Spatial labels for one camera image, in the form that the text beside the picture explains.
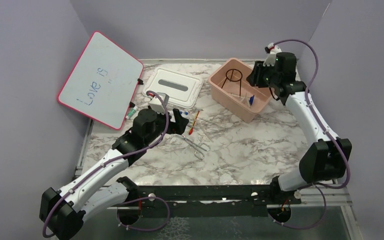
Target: white plastic container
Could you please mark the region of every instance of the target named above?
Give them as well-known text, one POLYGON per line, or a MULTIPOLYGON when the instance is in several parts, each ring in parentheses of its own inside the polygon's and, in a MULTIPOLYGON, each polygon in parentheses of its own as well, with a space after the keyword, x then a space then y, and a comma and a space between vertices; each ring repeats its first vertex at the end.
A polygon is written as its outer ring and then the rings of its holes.
POLYGON ((169 96, 168 103, 190 109, 195 105, 203 83, 200 77, 158 67, 146 82, 142 94, 146 96, 149 90, 165 93, 169 96))

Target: orange paintbrush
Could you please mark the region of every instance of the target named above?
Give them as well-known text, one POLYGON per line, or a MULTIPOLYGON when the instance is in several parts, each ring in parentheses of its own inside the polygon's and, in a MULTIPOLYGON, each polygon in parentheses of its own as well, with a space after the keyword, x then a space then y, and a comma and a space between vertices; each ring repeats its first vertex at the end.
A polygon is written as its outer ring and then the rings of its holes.
POLYGON ((196 116, 195 116, 195 119, 193 120, 193 123, 192 123, 192 127, 190 128, 189 130, 189 135, 191 135, 193 132, 194 132, 194 126, 195 126, 195 122, 197 121, 197 118, 198 118, 198 115, 200 114, 200 111, 198 111, 196 113, 196 116))

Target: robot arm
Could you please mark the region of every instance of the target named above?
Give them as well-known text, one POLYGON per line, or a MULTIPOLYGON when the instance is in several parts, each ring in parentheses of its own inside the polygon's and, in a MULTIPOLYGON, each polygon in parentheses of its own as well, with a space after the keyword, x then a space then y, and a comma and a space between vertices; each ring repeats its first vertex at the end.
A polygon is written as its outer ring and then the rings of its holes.
POLYGON ((173 109, 174 121, 170 121, 172 116, 166 113, 167 102, 168 96, 164 94, 154 97, 149 108, 139 111, 132 127, 94 166, 58 191, 50 187, 43 193, 39 218, 59 239, 72 238, 91 216, 129 197, 136 185, 126 177, 119 178, 105 190, 100 188, 143 156, 145 148, 151 147, 165 129, 167 134, 184 133, 189 120, 183 118, 178 109, 173 109))
POLYGON ((252 73, 246 80, 253 87, 269 88, 272 95, 272 89, 274 90, 277 95, 276 100, 280 100, 299 122, 309 145, 297 169, 273 179, 275 192, 295 191, 319 181, 341 178, 345 174, 346 165, 327 133, 336 140, 346 160, 351 153, 350 141, 339 138, 330 129, 314 106, 311 94, 306 92, 306 84, 296 81, 297 58, 295 55, 282 52, 273 44, 265 50, 270 53, 266 61, 256 61, 252 73))

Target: white marble surface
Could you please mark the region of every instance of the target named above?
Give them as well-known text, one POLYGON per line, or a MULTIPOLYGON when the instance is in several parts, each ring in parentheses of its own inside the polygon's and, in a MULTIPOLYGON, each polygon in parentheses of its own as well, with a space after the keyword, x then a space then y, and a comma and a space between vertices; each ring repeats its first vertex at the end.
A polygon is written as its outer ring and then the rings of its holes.
MULTIPOLYGON (((194 156, 194 149, 173 135, 148 152, 131 167, 113 177, 128 176, 137 185, 242 185, 268 184, 281 173, 298 165, 307 150, 307 141, 297 120, 280 101, 272 100, 251 123, 245 123, 211 98, 208 77, 219 63, 146 64, 142 79, 148 80, 156 67, 200 76, 204 85, 194 109, 203 109, 198 119, 214 142, 201 130, 188 136, 210 147, 205 158, 194 156)), ((149 100, 136 90, 133 102, 139 109, 149 100)), ((195 116, 195 110, 189 110, 195 116)), ((95 123, 84 160, 83 172, 111 148, 113 142, 132 126, 127 120, 120 131, 95 123)))

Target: silver scissors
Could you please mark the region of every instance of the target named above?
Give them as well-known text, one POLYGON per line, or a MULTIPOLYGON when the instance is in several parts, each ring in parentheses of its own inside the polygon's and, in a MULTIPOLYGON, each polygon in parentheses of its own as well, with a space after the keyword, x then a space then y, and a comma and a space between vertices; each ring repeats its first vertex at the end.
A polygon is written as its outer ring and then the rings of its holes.
POLYGON ((195 144, 190 139, 186 138, 184 135, 177 135, 179 138, 183 139, 187 144, 191 145, 196 151, 193 155, 197 157, 198 159, 203 160, 205 155, 202 151, 208 152, 211 150, 210 146, 208 146, 206 143, 201 142, 200 144, 195 144))

